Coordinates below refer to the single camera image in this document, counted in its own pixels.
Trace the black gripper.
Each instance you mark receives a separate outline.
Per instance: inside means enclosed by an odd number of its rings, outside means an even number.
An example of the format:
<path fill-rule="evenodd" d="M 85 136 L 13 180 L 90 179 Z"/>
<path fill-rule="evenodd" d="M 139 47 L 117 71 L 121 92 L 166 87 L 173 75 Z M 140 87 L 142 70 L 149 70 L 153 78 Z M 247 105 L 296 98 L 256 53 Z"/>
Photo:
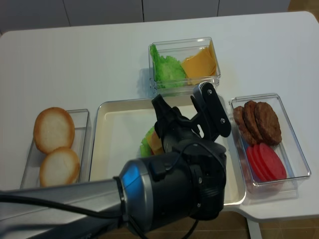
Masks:
<path fill-rule="evenodd" d="M 143 160 L 152 186 L 153 221 L 209 221 L 223 209 L 226 148 L 215 140 L 230 135 L 231 123 L 211 83 L 197 85 L 191 101 L 197 114 L 188 119 L 161 94 L 152 100 L 164 150 Z"/>

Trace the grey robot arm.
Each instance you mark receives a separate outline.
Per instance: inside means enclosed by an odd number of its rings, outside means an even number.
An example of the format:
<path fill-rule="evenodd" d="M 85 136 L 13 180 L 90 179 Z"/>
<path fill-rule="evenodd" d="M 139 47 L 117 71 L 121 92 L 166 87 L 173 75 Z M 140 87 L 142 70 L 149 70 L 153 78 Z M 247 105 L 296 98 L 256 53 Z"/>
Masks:
<path fill-rule="evenodd" d="M 4 238 L 88 239 L 127 226 L 147 232 L 190 217 L 218 217 L 224 206 L 226 148 L 231 124 L 209 82 L 191 96 L 197 111 L 188 119 L 161 95 L 152 100 L 163 154 L 129 160 L 112 179 L 68 186 L 1 192 Z"/>

